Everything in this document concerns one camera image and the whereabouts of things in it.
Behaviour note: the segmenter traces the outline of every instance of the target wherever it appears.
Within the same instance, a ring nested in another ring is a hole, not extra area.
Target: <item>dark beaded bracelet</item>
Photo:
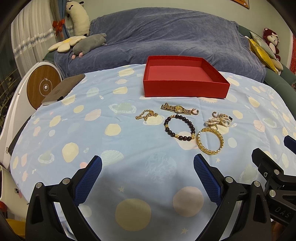
[[[172,119],[172,118],[175,118],[175,119],[180,119],[182,121],[184,121],[185,123],[187,123],[187,125],[189,126],[190,130],[191,130],[191,136],[189,137],[184,137],[184,136],[180,136],[174,132],[172,132],[170,130],[170,128],[168,127],[168,123],[169,121]],[[175,137],[177,138],[178,140],[180,141],[191,141],[192,139],[195,139],[195,128],[194,126],[192,125],[192,122],[189,121],[188,119],[186,119],[186,117],[183,117],[181,115],[171,115],[169,116],[168,118],[166,118],[165,122],[164,122],[164,126],[165,126],[165,131],[168,133],[168,135],[170,135],[171,137]]]

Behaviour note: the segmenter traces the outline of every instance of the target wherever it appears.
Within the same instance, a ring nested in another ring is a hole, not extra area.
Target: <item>white plush toy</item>
[[[87,12],[81,4],[84,2],[68,1],[66,13],[72,18],[74,24],[74,33],[76,36],[89,35],[89,26],[91,24]]]
[[[58,42],[54,45],[52,45],[51,47],[49,47],[48,51],[54,51],[57,49],[57,51],[59,53],[64,53],[69,51],[69,49],[71,48],[70,46],[74,46],[75,44],[77,44],[80,40],[86,38],[86,36],[73,36],[70,37],[64,41]]]

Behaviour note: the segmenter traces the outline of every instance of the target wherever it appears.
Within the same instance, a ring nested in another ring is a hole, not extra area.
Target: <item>dark red plush toy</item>
[[[270,47],[272,52],[275,54],[276,58],[281,61],[281,57],[278,56],[279,49],[277,48],[277,45],[279,43],[279,36],[272,31],[269,28],[265,28],[263,32],[263,39],[267,43],[267,45]]]

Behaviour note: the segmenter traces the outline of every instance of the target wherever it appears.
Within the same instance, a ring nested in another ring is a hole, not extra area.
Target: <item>plush toy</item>
[[[278,56],[279,49],[277,48],[277,45],[279,43],[279,36],[272,31],[269,28],[265,28],[263,32],[263,39],[267,43],[267,45],[270,47],[272,52],[275,54],[276,58],[281,61],[281,57]]]
[[[81,4],[84,2],[68,1],[66,4],[66,13],[72,18],[74,33],[76,36],[89,35],[89,26],[91,24],[87,12]]]
[[[107,35],[105,33],[94,34],[81,40],[79,43],[77,43],[73,47],[72,59],[75,59],[76,56],[79,56],[79,58],[81,58],[83,55],[87,54],[89,51],[95,48],[98,48],[100,46],[107,45],[106,39],[105,39],[106,36]]]
[[[49,47],[48,51],[54,51],[57,49],[57,51],[59,53],[64,53],[69,51],[70,46],[74,46],[75,44],[77,44],[80,40],[86,38],[85,36],[73,36],[70,37],[64,41],[58,42],[54,45],[52,45],[51,47]]]

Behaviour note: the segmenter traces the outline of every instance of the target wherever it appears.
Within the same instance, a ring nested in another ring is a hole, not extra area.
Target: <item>gold watch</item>
[[[198,115],[198,109],[187,110],[180,105],[173,106],[173,105],[169,105],[168,103],[163,104],[161,106],[161,109],[175,112],[177,114],[183,114],[183,115],[191,115],[191,114]]]

